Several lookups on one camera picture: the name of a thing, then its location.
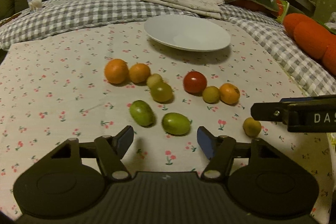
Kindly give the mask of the small yellow fruit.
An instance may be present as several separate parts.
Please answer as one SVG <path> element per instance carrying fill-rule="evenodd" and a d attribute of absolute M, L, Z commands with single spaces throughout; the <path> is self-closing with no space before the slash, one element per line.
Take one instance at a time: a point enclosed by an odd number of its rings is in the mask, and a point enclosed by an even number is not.
<path fill-rule="evenodd" d="M 208 86 L 202 92 L 202 98 L 206 103 L 217 103 L 220 100 L 221 94 L 217 87 Z"/>
<path fill-rule="evenodd" d="M 255 138 L 261 132 L 261 123 L 252 117 L 247 118 L 243 123 L 243 130 L 248 137 Z"/>

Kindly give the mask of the green oval tomato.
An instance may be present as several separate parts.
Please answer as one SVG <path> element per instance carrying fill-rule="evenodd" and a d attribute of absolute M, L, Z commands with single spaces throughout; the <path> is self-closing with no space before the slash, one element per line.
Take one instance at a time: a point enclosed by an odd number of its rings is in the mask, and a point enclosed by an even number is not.
<path fill-rule="evenodd" d="M 182 136 L 190 131 L 189 119 L 179 113 L 166 113 L 161 121 L 162 128 L 171 135 Z"/>
<path fill-rule="evenodd" d="M 153 110 L 142 100 L 134 101 L 129 108 L 129 112 L 134 121 L 142 127 L 151 126 L 155 122 Z"/>

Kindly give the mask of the orange mandarin with spot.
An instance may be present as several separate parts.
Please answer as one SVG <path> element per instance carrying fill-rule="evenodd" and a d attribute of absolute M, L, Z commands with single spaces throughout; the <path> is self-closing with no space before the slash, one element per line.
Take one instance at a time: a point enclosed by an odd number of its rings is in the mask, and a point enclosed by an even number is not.
<path fill-rule="evenodd" d="M 231 83 L 225 83 L 219 88 L 220 99 L 228 105 L 235 105 L 240 98 L 240 90 Z"/>

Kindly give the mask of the red tomato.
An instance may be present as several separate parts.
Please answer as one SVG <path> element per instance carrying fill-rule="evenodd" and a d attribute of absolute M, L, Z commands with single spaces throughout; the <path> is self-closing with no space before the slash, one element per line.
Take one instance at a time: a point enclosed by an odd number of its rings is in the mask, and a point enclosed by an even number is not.
<path fill-rule="evenodd" d="M 183 88 L 190 94 L 199 94 L 207 87 L 206 77 L 197 71 L 190 71 L 183 79 Z"/>

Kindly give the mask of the olive green tomato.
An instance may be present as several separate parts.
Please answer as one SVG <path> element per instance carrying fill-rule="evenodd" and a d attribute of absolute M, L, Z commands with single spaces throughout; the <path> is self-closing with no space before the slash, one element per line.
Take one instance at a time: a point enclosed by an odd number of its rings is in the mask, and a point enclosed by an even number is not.
<path fill-rule="evenodd" d="M 157 102 L 167 102 L 173 98 L 173 90 L 171 86 L 167 83 L 161 82 L 155 84 L 151 89 L 150 93 L 152 98 Z"/>

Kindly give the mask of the large orange mandarin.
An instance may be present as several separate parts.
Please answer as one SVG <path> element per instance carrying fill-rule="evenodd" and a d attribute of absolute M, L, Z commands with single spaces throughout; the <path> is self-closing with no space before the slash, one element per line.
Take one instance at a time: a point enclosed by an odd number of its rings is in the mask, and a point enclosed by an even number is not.
<path fill-rule="evenodd" d="M 111 84 L 123 83 L 129 74 L 127 63 L 122 59 L 113 59 L 107 63 L 104 75 Z"/>

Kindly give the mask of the small yellow-green fruit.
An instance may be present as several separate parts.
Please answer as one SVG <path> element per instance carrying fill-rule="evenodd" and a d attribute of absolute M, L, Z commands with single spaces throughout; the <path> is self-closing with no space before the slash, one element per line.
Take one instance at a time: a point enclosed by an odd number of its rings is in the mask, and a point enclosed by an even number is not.
<path fill-rule="evenodd" d="M 146 80 L 146 84 L 147 84 L 148 88 L 150 88 L 150 89 L 152 89 L 156 84 L 159 84 L 159 83 L 162 83 L 162 82 L 163 82 L 163 78 L 158 73 L 154 73 L 154 74 L 150 75 Z"/>

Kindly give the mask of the cherry print cloth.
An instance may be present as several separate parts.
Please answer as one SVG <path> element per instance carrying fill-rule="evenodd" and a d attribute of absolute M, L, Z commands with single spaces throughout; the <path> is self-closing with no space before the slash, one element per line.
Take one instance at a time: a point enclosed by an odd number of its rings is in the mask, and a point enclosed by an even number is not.
<path fill-rule="evenodd" d="M 16 219 L 21 211 L 13 197 L 17 177 L 68 138 L 91 142 L 134 128 L 134 142 L 123 158 L 130 172 L 193 171 L 201 173 L 207 159 L 197 143 L 197 129 L 249 138 L 243 122 L 256 102 L 301 97 L 304 91 L 272 56 L 238 26 L 219 22 L 231 36 L 222 51 L 186 52 L 149 39 L 142 23 L 111 24 L 11 46 L 1 64 L 1 211 Z M 146 85 L 108 83 L 108 61 L 129 66 L 143 63 L 158 73 L 174 92 L 171 102 L 158 103 Z M 240 90 L 237 104 L 206 103 L 183 88 L 183 79 L 197 71 L 207 87 L 231 83 Z M 146 102 L 155 115 L 148 127 L 138 125 L 129 108 Z M 171 135 L 161 125 L 166 113 L 186 116 L 186 135 Z"/>

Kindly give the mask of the orange plush cushion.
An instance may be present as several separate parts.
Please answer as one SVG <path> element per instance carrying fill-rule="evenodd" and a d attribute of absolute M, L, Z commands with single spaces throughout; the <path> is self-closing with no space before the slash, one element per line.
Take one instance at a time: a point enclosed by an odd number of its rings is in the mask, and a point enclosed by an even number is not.
<path fill-rule="evenodd" d="M 320 62 L 335 76 L 335 35 L 304 14 L 292 13 L 284 17 L 286 33 L 310 58 Z"/>

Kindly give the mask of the green and red book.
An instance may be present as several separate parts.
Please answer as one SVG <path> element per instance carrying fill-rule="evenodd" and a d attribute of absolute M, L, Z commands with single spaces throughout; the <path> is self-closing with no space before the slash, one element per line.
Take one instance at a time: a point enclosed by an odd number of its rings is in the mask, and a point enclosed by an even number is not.
<path fill-rule="evenodd" d="M 284 0 L 276 0 L 278 5 L 278 16 L 276 18 L 276 21 L 279 23 L 282 23 L 284 21 L 285 16 L 288 13 L 289 10 L 289 2 Z"/>

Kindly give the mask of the white ribbed plate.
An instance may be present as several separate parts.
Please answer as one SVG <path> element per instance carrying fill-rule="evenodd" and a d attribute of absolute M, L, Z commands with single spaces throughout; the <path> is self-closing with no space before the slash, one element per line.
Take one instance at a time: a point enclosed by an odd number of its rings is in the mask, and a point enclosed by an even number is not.
<path fill-rule="evenodd" d="M 143 26 L 154 41 L 178 50 L 213 52 L 230 45 L 231 36 L 216 23 L 187 15 L 160 15 Z"/>

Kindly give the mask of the grey checked blanket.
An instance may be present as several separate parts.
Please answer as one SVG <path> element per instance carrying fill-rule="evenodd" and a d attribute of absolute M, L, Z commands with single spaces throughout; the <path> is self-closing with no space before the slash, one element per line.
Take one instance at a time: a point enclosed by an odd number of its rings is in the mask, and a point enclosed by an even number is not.
<path fill-rule="evenodd" d="M 260 44 L 307 94 L 335 93 L 335 77 L 304 54 L 276 20 L 229 4 L 219 6 L 217 19 L 242 28 Z M 140 0 L 49 0 L 33 13 L 27 9 L 13 23 L 1 27 L 1 49 L 15 43 L 44 39 L 64 32 L 115 23 L 143 22 L 158 15 L 198 12 L 166 7 Z"/>

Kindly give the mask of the clear box of cotton swabs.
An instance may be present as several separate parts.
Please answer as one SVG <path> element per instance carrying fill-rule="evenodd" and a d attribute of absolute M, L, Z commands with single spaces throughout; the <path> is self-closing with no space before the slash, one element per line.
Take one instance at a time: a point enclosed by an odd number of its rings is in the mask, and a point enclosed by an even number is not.
<path fill-rule="evenodd" d="M 43 7 L 42 0 L 27 0 L 30 12 L 34 12 Z"/>

